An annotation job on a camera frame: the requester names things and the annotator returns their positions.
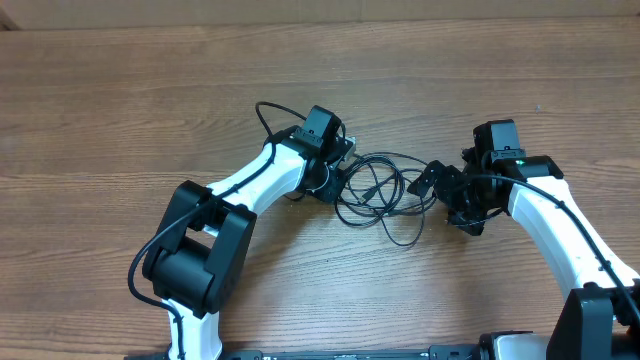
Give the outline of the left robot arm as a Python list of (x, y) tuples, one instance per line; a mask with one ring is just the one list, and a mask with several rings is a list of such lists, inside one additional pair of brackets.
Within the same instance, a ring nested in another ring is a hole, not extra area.
[(160, 358), (221, 358), (219, 312), (237, 285), (258, 216), (292, 192), (335, 203), (345, 184), (339, 166), (354, 149), (342, 120), (314, 106), (302, 125), (268, 132), (261, 153), (235, 174), (176, 188), (127, 279), (138, 300), (168, 313), (171, 342)]

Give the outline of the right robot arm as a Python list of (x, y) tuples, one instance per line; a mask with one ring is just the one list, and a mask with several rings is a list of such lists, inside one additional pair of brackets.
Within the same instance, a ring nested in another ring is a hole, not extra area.
[(432, 346), (431, 359), (636, 359), (639, 356), (639, 274), (605, 243), (574, 201), (558, 165), (529, 156), (513, 120), (473, 131), (463, 169), (434, 160), (409, 186), (433, 193), (447, 221), (472, 236), (506, 213), (534, 241), (564, 297), (550, 336), (499, 331), (475, 345)]

